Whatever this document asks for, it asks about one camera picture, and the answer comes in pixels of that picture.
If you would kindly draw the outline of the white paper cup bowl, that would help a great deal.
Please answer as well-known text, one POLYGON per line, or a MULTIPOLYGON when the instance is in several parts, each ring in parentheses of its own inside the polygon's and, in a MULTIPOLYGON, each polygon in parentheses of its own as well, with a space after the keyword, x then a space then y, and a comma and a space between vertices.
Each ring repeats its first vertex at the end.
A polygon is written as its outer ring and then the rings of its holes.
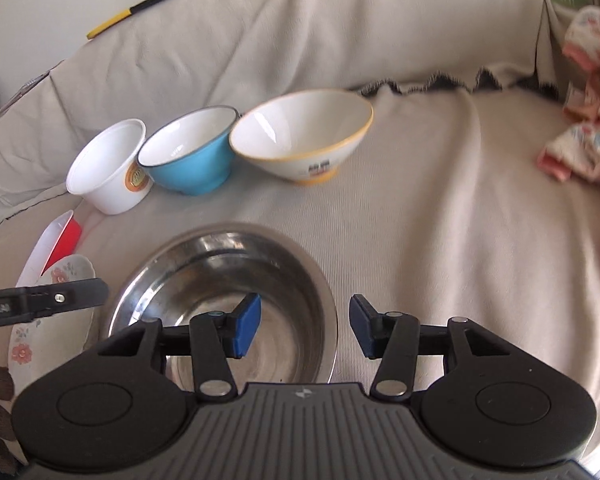
POLYGON ((108 216, 139 204, 152 187, 151 177, 137 162, 146 141, 146 126, 130 118, 102 130, 73 161, 67 191, 108 216))

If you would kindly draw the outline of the beige sofa cover cloth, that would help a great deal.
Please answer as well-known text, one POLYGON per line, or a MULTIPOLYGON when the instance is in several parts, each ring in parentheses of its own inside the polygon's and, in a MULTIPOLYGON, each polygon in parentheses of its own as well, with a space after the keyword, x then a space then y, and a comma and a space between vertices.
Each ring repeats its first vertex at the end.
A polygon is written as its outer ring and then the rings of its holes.
POLYGON ((546 0, 169 0, 86 44, 0 119, 0 288, 50 220, 112 289, 172 237, 221 221, 285 233, 340 312, 360 292, 425 323, 464 315, 584 385, 600 438, 600 186, 536 166, 568 126, 546 0), (91 138, 208 105, 378 84, 366 138, 332 180, 236 162, 217 191, 154 188, 106 217, 64 181, 91 138))

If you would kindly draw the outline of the blue ceramic bowl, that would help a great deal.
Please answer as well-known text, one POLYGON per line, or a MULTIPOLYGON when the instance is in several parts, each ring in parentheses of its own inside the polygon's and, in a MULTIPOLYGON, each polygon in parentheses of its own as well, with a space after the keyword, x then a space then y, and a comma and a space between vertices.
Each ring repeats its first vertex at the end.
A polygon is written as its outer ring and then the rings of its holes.
POLYGON ((137 162, 155 183, 185 195, 202 195, 221 186, 235 157, 228 136, 240 115, 218 105, 169 122, 145 141, 137 162))

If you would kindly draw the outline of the floral ceramic plate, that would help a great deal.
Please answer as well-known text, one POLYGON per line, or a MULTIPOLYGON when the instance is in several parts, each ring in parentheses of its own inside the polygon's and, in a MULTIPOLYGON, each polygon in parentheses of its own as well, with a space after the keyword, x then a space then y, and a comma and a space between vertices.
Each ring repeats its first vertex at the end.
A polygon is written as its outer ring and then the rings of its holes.
MULTIPOLYGON (((35 282, 49 285, 94 278, 91 261, 70 255, 52 264, 35 282)), ((55 314, 12 328, 8 348, 8 369, 15 395, 28 385, 73 359, 91 338, 95 308, 55 314)))

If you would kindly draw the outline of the white red plastic tray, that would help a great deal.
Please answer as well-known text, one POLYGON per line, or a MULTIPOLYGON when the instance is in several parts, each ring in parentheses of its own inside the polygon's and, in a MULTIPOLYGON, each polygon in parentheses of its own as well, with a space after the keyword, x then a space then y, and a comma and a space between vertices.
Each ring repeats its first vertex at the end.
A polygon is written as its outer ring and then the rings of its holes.
POLYGON ((50 266, 72 255, 81 234, 82 226, 73 210, 66 211, 50 222, 27 258, 16 286, 33 285, 50 266))

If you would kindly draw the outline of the white bowl yellow rim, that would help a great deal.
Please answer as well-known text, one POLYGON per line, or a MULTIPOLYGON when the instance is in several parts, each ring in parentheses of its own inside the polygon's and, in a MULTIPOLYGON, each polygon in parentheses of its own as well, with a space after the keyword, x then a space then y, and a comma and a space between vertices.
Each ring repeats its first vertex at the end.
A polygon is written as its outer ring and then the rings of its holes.
POLYGON ((275 177, 324 182, 360 146, 374 116, 372 103, 356 92, 304 90, 253 108, 228 140, 238 156, 275 177))

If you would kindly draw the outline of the pink patterned baby cloth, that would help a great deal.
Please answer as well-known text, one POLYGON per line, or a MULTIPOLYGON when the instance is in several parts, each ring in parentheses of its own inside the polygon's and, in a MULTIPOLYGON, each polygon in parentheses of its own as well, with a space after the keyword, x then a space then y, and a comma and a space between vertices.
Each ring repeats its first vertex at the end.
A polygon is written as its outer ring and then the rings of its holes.
POLYGON ((585 74, 582 90, 570 86, 562 110, 572 125, 545 144, 538 166, 564 182, 573 176, 600 183, 600 8, 585 6, 565 33, 562 55, 585 74))

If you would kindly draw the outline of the stainless steel bowl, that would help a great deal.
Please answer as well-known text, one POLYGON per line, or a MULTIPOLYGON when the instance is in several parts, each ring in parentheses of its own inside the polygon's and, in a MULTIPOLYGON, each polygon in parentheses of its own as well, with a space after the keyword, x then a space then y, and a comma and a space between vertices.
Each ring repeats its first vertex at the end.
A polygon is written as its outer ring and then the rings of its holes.
POLYGON ((329 284, 299 244, 255 224, 204 226, 157 249, 109 301, 99 336, 137 321, 179 326, 198 314, 230 312, 250 292, 261 298, 261 323, 247 355, 230 361, 236 384, 329 382, 338 342, 329 284))

